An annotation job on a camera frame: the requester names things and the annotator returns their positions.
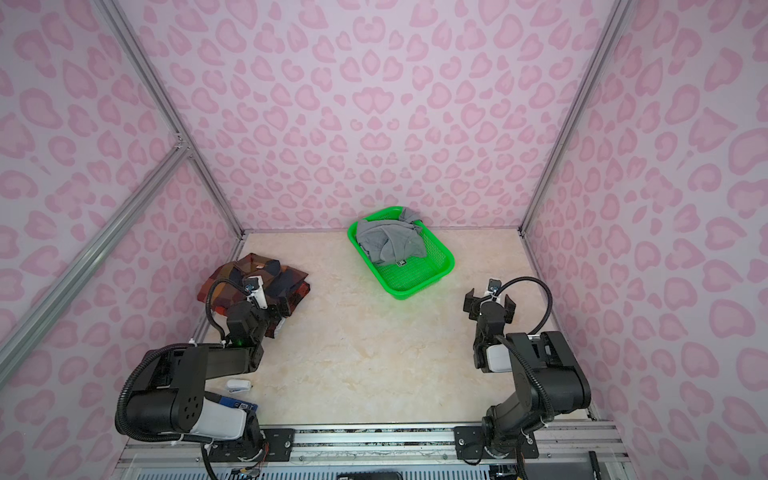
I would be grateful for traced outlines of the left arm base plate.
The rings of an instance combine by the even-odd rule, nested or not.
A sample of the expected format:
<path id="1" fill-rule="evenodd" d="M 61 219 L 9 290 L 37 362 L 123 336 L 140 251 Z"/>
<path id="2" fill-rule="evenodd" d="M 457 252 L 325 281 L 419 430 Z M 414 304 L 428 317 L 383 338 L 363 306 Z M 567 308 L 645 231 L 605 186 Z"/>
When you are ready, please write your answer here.
<path id="1" fill-rule="evenodd" d="M 212 463 L 287 462 L 293 449 L 295 430 L 275 428 L 246 431 L 237 440 L 213 443 L 208 458 Z"/>

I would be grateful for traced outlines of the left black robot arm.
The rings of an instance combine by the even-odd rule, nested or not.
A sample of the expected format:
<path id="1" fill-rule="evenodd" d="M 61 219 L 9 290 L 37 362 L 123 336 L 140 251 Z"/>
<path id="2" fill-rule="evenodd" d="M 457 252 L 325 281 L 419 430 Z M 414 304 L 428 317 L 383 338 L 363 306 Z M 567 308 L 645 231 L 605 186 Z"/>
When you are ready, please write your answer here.
<path id="1" fill-rule="evenodd" d="M 244 410 L 206 396 L 206 382 L 255 372 L 268 331 L 292 314 L 290 288 L 259 276 L 217 279 L 204 300 L 204 314 L 218 332 L 215 343 L 191 340 L 148 351 L 128 376 L 115 411 L 117 431 L 142 442 L 202 444 L 259 442 L 259 427 Z"/>

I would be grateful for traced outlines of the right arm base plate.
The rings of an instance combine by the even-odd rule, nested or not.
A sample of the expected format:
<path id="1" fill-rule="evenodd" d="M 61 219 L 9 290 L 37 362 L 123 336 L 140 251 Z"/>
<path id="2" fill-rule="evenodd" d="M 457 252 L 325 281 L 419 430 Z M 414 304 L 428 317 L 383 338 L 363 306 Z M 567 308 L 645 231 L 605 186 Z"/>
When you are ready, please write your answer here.
<path id="1" fill-rule="evenodd" d="M 520 451 L 525 460 L 538 459 L 540 452 L 533 433 L 520 436 L 499 448 L 492 448 L 491 441 L 485 439 L 483 428 L 479 425 L 457 426 L 452 428 L 455 453 L 458 460 L 477 464 L 482 460 L 512 460 Z"/>

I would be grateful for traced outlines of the green plastic basket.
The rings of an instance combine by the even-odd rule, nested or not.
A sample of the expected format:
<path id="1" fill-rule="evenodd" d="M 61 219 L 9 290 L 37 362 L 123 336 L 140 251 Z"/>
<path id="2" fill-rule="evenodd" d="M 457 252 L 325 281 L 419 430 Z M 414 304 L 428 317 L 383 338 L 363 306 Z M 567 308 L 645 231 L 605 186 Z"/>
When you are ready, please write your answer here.
<path id="1" fill-rule="evenodd" d="M 404 265 L 375 266 L 367 258 L 362 248 L 356 241 L 356 228 L 358 222 L 366 220 L 397 219 L 401 211 L 407 207 L 387 207 L 368 216 L 360 218 L 349 226 L 347 237 L 365 266 L 377 279 L 382 288 L 397 300 L 405 300 L 429 286 L 437 283 L 455 267 L 455 258 L 452 252 L 438 239 L 422 220 L 421 237 L 423 238 L 427 256 L 425 258 L 410 258 Z"/>

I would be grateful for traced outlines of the small white device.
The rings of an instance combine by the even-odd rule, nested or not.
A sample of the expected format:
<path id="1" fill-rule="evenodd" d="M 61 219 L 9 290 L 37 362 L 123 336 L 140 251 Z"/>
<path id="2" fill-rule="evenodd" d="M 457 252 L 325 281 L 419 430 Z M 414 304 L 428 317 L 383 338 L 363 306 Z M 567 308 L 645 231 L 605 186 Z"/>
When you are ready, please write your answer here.
<path id="1" fill-rule="evenodd" d="M 229 393 L 243 393 L 252 389 L 252 382 L 246 379 L 230 379 L 226 382 Z"/>

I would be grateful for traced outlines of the blue black tool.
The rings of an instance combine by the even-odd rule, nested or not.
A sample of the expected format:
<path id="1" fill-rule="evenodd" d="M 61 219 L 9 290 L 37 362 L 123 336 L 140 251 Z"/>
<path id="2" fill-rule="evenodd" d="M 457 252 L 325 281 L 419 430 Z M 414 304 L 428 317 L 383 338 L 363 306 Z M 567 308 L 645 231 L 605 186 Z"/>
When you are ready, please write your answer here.
<path id="1" fill-rule="evenodd" d="M 247 410 L 247 411 L 252 411 L 252 412 L 256 412 L 258 410 L 258 405 L 257 404 L 254 404 L 254 403 L 251 403 L 251 402 L 248 402 L 248 401 L 244 401 L 244 400 L 239 400 L 239 399 L 236 399 L 236 398 L 233 398 L 233 397 L 228 397 L 228 396 L 221 396 L 221 395 L 219 395 L 218 399 L 216 400 L 216 402 L 218 404 L 220 404 L 220 405 L 223 405 L 223 406 L 226 406 L 226 407 L 229 407 L 229 408 Z"/>

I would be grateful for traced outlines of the folded plaid flannel shirt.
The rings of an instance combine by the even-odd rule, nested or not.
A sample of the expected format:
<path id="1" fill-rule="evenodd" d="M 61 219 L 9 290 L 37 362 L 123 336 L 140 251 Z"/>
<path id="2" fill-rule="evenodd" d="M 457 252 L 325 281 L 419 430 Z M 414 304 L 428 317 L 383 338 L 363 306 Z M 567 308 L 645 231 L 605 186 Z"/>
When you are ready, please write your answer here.
<path id="1" fill-rule="evenodd" d="M 274 339 L 280 325 L 310 293 L 307 276 L 306 272 L 277 259 L 249 253 L 218 267 L 200 288 L 197 300 L 204 304 L 208 324 L 224 339 L 225 330 L 213 314 L 227 316 L 233 305 L 256 293 L 256 307 L 261 307 L 261 298 L 266 306 L 266 337 Z"/>

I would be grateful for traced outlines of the right corner aluminium post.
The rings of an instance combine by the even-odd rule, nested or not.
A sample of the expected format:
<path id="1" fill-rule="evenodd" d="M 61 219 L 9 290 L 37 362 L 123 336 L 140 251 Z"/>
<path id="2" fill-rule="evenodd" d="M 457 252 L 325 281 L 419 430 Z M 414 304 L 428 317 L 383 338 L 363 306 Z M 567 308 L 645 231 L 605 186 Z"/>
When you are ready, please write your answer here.
<path id="1" fill-rule="evenodd" d="M 631 0 L 615 1 L 610 15 L 596 44 L 596 48 L 586 64 L 581 80 L 573 99 L 570 102 L 567 115 L 561 125 L 553 148 L 545 164 L 542 176 L 534 190 L 532 200 L 523 217 L 518 233 L 525 238 L 532 230 L 538 211 L 544 203 L 544 197 L 551 185 L 558 165 L 562 161 L 571 138 L 576 133 L 580 119 L 586 110 L 590 97 L 598 86 L 609 58 L 615 50 L 626 25 L 631 21 L 637 2 Z"/>

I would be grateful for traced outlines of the diagonal aluminium frame bar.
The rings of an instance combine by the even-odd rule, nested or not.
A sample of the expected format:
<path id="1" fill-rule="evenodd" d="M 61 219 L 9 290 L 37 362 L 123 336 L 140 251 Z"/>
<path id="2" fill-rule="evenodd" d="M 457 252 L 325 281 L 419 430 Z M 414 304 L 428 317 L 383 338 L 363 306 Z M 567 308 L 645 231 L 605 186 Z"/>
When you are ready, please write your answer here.
<path id="1" fill-rule="evenodd" d="M 157 167 L 115 212 L 109 221 L 68 264 L 63 274 L 20 320 L 1 346 L 1 384 L 6 385 L 27 357 L 116 249 L 146 208 L 152 204 L 181 164 L 188 159 L 188 144 L 175 145 Z"/>

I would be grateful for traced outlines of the left corner aluminium post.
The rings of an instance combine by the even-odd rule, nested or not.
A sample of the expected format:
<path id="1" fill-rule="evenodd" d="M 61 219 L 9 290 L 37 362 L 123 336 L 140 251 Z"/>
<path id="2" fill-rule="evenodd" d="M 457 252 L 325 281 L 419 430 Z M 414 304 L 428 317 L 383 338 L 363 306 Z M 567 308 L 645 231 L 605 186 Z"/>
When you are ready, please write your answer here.
<path id="1" fill-rule="evenodd" d="M 216 182 L 211 168 L 207 165 L 196 142 L 186 127 L 180 112 L 174 104 L 169 91 L 161 81 L 152 62 L 141 45 L 139 36 L 128 21 L 118 1 L 96 0 L 93 5 L 100 12 L 106 25 L 112 31 L 123 53 L 127 55 L 138 77 L 144 84 L 148 95 L 153 100 L 159 113 L 174 132 L 178 142 L 189 152 L 190 159 L 203 185 L 212 196 L 214 205 L 224 216 L 230 230 L 238 240 L 242 240 L 245 229 L 227 200 L 222 188 Z"/>

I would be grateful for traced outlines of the corner aluminium post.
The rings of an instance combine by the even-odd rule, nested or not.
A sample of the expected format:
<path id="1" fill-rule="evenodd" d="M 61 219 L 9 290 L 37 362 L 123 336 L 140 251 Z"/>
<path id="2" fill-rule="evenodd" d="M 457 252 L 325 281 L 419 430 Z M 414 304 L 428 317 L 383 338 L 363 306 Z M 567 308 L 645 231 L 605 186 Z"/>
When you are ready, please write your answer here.
<path id="1" fill-rule="evenodd" d="M 544 203 L 544 197 L 551 185 L 558 165 L 562 161 L 571 138 L 576 133 L 580 119 L 586 110 L 590 97 L 598 86 L 609 58 L 615 50 L 626 25 L 631 21 L 637 2 L 631 0 L 615 1 L 610 15 L 596 44 L 596 48 L 586 64 L 581 80 L 573 99 L 570 102 L 567 115 L 561 125 L 553 148 L 545 164 L 542 176 L 534 190 L 532 200 L 523 217 L 518 233 L 525 238 L 532 230 L 538 211 Z"/>
<path id="2" fill-rule="evenodd" d="M 214 205 L 224 216 L 230 230 L 238 240 L 242 240 L 245 229 L 227 200 L 222 188 L 216 182 L 211 168 L 207 165 L 196 142 L 186 127 L 180 112 L 174 104 L 169 91 L 161 81 L 152 62 L 141 45 L 139 36 L 128 21 L 118 1 L 96 0 L 93 5 L 100 12 L 106 25 L 112 31 L 123 53 L 127 55 L 138 77 L 144 84 L 148 95 L 153 100 L 159 113 L 174 132 L 178 142 L 189 152 L 190 159 L 203 185 L 212 196 Z"/>

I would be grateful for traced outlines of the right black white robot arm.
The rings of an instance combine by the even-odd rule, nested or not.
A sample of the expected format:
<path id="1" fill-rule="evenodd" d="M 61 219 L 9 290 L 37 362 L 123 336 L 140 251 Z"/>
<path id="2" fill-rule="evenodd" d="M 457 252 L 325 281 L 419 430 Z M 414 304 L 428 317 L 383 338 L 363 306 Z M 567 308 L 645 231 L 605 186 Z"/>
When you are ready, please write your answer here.
<path id="1" fill-rule="evenodd" d="M 484 459 L 535 459 L 535 432 L 557 416 L 586 409 L 591 388 L 574 353 L 559 331 L 506 333 L 515 304 L 506 297 L 477 297 L 469 291 L 463 311 L 476 322 L 475 368 L 510 373 L 514 392 L 488 408 L 478 426 L 454 429 L 457 458 L 469 465 Z"/>

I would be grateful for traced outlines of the grey long sleeve shirt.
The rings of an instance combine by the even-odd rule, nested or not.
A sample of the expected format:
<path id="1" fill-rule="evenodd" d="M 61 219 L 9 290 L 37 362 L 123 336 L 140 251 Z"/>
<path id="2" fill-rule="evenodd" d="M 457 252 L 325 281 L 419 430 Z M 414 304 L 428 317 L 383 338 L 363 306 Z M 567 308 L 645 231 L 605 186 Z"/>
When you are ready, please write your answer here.
<path id="1" fill-rule="evenodd" d="M 404 208 L 397 219 L 358 222 L 356 241 L 375 266 L 404 265 L 410 258 L 425 258 L 420 215 Z"/>

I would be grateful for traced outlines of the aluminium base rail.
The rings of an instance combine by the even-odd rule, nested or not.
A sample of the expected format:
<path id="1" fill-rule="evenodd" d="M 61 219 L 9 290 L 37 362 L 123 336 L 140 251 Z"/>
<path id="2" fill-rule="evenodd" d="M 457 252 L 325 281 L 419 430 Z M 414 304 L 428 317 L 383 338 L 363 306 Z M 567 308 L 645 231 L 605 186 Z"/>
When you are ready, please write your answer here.
<path id="1" fill-rule="evenodd" d="M 219 479 L 634 479 L 617 427 L 556 420 L 535 432 L 538 459 L 458 460 L 452 428 L 477 423 L 271 425 L 295 430 L 287 462 L 212 463 Z"/>

